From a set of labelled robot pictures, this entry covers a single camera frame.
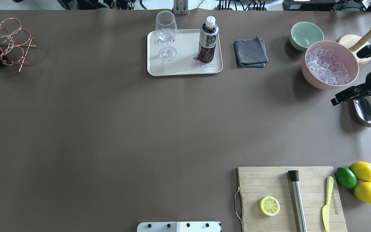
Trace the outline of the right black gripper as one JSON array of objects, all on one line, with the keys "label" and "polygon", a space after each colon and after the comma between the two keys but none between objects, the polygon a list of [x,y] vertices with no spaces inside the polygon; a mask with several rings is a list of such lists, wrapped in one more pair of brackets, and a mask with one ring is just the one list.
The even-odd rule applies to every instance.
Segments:
[{"label": "right black gripper", "polygon": [[[360,49],[356,55],[360,59],[371,58],[371,44],[362,47],[362,49]],[[356,100],[367,96],[371,96],[371,72],[366,76],[365,86],[358,85],[346,88],[344,91],[335,94],[335,97],[331,99],[331,104],[336,106],[343,102]]]}]

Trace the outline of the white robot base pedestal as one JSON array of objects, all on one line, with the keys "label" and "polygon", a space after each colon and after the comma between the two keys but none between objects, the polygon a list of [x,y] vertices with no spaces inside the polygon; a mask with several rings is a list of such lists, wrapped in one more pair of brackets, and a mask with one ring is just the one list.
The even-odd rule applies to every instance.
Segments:
[{"label": "white robot base pedestal", "polygon": [[217,221],[142,222],[137,232],[221,232]]}]

